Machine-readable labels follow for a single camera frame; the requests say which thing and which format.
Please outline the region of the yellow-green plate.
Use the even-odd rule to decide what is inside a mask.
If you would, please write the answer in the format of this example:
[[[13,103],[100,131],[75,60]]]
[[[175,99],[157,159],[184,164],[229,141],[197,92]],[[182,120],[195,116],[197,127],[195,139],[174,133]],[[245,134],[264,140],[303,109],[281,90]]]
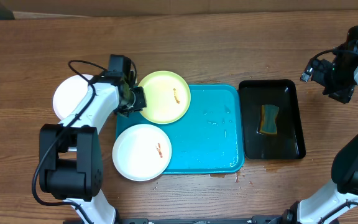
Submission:
[[[140,81],[139,86],[144,89],[147,104],[140,113],[152,123],[176,122],[190,107],[190,87],[174,72],[163,70],[150,73]]]

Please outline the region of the green yellow sponge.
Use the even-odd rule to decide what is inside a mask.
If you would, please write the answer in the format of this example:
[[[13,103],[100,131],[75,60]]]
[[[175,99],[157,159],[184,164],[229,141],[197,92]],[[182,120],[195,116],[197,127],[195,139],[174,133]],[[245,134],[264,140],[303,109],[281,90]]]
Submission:
[[[277,134],[277,116],[279,107],[275,105],[262,105],[258,133]]]

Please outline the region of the white plate with stain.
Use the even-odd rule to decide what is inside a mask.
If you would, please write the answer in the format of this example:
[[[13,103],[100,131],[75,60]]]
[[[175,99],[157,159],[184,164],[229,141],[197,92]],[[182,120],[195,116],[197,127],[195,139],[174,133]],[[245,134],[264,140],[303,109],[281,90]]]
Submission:
[[[79,75],[64,80],[53,95],[53,110],[60,120],[69,116],[88,92],[88,82]]]

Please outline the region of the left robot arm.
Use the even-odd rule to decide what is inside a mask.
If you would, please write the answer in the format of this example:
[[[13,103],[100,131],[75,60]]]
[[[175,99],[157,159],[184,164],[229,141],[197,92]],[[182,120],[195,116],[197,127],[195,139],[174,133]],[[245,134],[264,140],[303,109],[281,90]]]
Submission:
[[[74,103],[75,107],[58,124],[40,129],[32,194],[44,206],[70,206],[83,223],[115,223],[117,211],[101,190],[99,132],[111,113],[145,108],[144,90],[125,81],[92,79],[58,88],[55,98],[61,105]]]

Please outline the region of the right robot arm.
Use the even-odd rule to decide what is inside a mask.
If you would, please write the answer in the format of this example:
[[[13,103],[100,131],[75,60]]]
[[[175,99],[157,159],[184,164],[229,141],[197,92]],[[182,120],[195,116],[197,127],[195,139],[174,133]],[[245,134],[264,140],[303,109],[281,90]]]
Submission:
[[[323,94],[348,103],[358,88],[358,26],[347,32],[346,41],[330,51],[332,62],[312,57],[300,79],[324,87]],[[336,155],[331,180],[308,199],[295,202],[272,223],[337,223],[338,218],[358,207],[358,134]]]

